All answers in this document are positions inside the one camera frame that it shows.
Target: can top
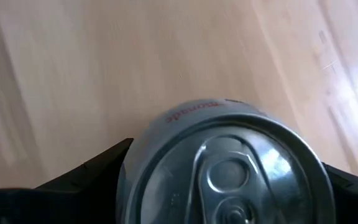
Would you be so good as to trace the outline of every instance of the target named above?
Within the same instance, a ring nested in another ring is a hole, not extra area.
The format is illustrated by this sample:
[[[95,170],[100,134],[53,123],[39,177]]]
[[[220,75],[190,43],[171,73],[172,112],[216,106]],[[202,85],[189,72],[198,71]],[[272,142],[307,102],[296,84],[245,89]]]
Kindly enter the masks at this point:
[[[320,161],[296,134],[255,111],[190,126],[147,164],[130,223],[335,222]]]

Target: wooden floor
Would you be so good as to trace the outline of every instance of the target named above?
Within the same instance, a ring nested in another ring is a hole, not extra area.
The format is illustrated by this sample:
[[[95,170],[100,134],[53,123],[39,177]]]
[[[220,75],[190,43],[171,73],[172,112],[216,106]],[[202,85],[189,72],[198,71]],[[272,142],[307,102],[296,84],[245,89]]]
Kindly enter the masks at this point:
[[[0,0],[2,187],[197,98],[252,103],[358,175],[358,1]]]

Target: can lid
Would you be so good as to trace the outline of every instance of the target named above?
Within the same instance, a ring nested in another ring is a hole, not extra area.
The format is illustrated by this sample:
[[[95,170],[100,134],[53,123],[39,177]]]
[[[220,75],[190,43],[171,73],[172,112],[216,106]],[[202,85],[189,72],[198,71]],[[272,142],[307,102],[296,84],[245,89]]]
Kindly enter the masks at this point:
[[[334,223],[328,178],[307,145],[249,124],[209,123],[167,144],[140,186],[141,223]]]

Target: light wood floor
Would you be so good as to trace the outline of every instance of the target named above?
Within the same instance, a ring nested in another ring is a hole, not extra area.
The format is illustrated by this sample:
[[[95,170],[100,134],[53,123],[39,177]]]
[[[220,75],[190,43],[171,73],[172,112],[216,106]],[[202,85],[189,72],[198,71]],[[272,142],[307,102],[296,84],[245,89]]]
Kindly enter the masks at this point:
[[[0,0],[2,187],[197,98],[252,103],[358,175],[358,1]]]

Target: silver can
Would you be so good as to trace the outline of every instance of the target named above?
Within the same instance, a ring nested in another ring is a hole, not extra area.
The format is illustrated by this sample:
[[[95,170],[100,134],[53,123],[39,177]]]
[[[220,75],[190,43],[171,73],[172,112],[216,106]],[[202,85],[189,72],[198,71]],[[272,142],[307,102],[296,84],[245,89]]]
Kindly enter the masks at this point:
[[[117,219],[151,223],[335,223],[322,163],[251,105],[196,100],[159,116],[129,149]]]

